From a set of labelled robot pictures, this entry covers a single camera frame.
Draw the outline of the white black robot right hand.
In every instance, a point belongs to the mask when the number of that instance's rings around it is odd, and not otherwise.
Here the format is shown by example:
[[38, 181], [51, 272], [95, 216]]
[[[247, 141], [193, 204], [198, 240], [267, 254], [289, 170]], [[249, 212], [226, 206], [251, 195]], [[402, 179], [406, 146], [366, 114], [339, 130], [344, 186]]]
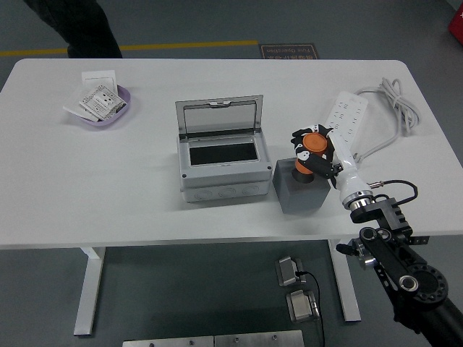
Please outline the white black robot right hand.
[[359, 177], [351, 151], [339, 131], [317, 124], [294, 132], [291, 143], [296, 154], [292, 169], [296, 181], [309, 184], [315, 176], [331, 180], [347, 210], [372, 202], [372, 190]]

